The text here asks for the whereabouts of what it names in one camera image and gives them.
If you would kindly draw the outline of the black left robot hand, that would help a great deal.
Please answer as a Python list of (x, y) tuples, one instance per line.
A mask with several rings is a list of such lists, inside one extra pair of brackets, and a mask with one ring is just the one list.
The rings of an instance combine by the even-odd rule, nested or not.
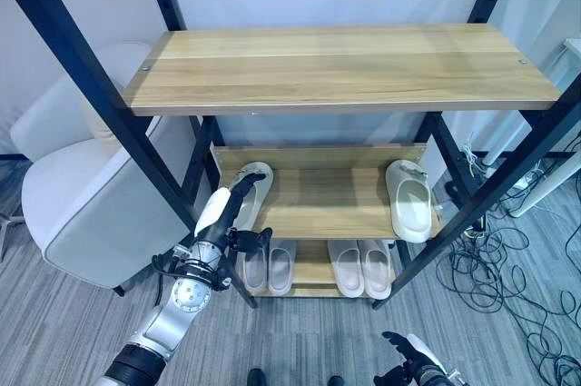
[(231, 229), (250, 231), (271, 189), (273, 172), (265, 163), (250, 163), (234, 176), (229, 187), (215, 191), (194, 229), (196, 242), (208, 242), (223, 252), (231, 243)]

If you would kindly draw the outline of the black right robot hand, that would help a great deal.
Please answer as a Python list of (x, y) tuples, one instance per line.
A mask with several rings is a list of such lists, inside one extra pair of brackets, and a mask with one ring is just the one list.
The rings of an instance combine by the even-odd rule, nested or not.
[(451, 385), (447, 374), (425, 353), (418, 351), (404, 336), (396, 332), (383, 332), (382, 336), (404, 356), (405, 361), (382, 376), (374, 376), (378, 386), (406, 386), (413, 381), (417, 385)]

